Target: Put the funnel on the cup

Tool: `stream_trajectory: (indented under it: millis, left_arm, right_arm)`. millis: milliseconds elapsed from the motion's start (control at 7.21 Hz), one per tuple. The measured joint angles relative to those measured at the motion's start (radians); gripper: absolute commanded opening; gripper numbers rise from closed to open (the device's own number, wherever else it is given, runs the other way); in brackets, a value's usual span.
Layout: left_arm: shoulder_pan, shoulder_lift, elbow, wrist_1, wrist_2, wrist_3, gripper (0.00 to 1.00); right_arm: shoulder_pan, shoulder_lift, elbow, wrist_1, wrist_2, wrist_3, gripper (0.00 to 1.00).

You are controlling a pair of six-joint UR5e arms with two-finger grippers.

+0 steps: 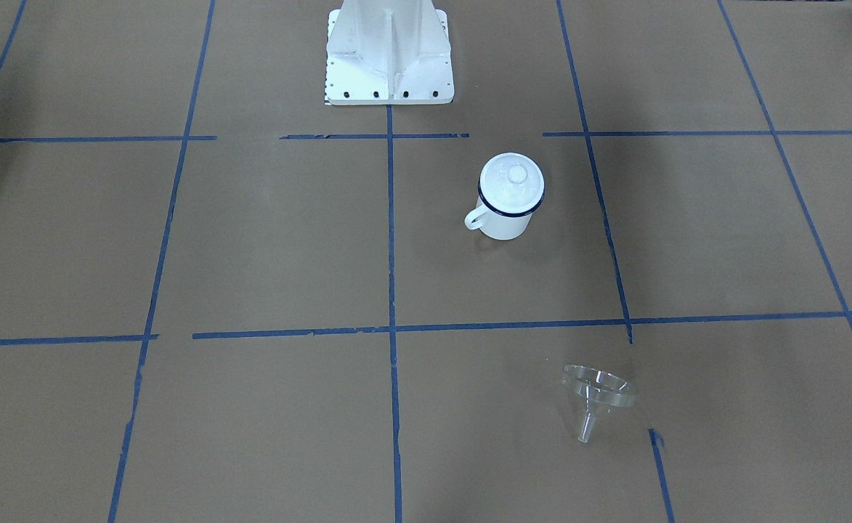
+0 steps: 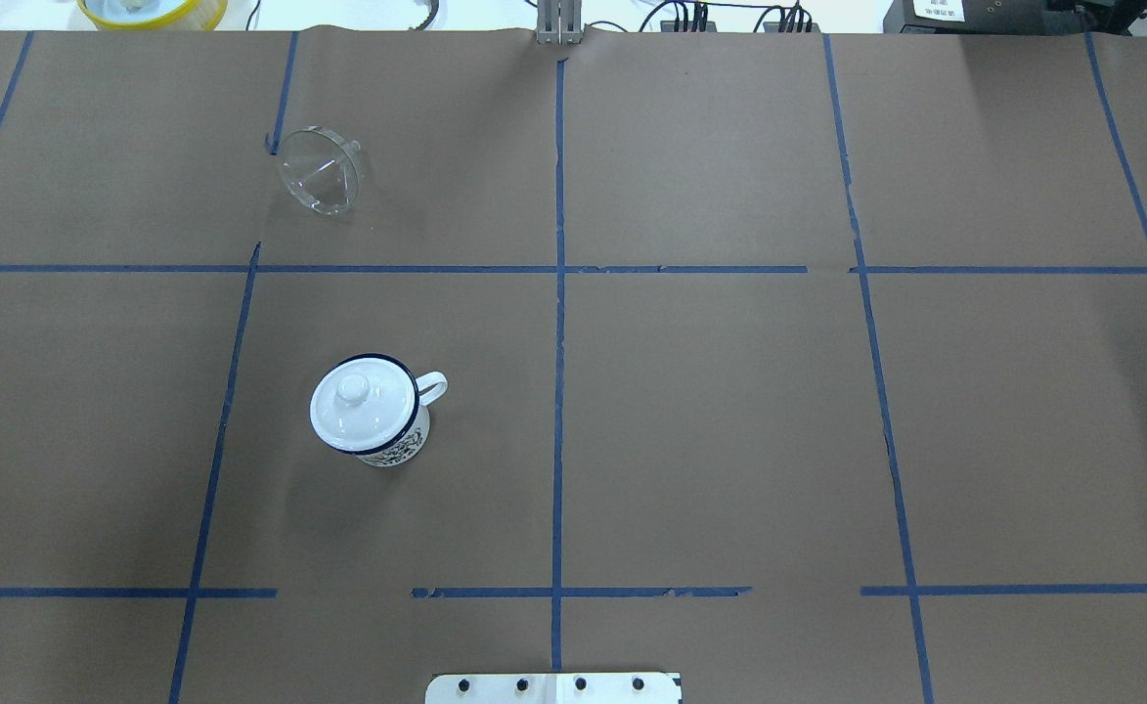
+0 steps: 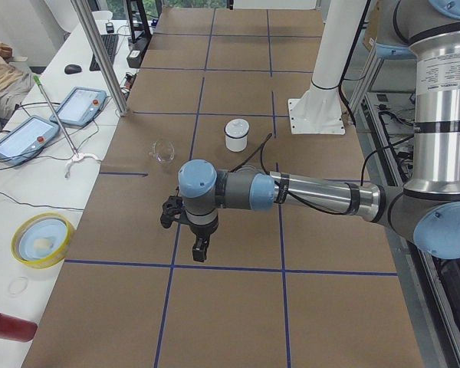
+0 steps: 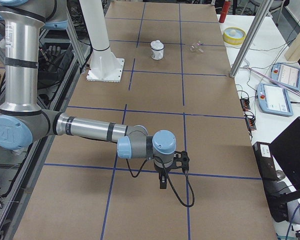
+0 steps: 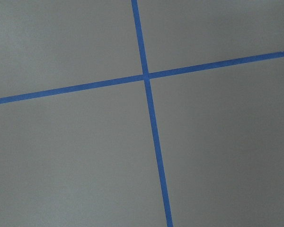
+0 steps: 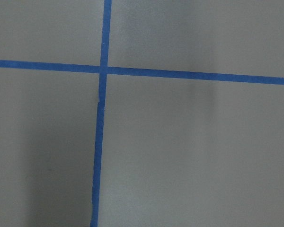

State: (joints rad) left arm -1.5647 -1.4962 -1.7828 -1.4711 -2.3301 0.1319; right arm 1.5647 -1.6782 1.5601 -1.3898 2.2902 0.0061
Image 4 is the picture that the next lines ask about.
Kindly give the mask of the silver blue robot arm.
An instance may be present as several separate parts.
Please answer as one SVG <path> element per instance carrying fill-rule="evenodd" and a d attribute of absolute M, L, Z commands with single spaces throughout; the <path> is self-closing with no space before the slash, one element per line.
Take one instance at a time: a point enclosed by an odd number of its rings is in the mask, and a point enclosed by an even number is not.
<path fill-rule="evenodd" d="M 176 165 L 176 138 L 168 130 L 150 136 L 141 125 L 69 116 L 44 110 L 37 103 L 40 29 L 56 23 L 68 25 L 64 0 L 1 0 L 0 15 L 5 21 L 4 103 L 0 105 L 0 146 L 8 150 L 28 147 L 50 135 L 69 135 L 117 145 L 122 159 L 153 160 L 160 188 L 171 183 L 169 171 Z"/>

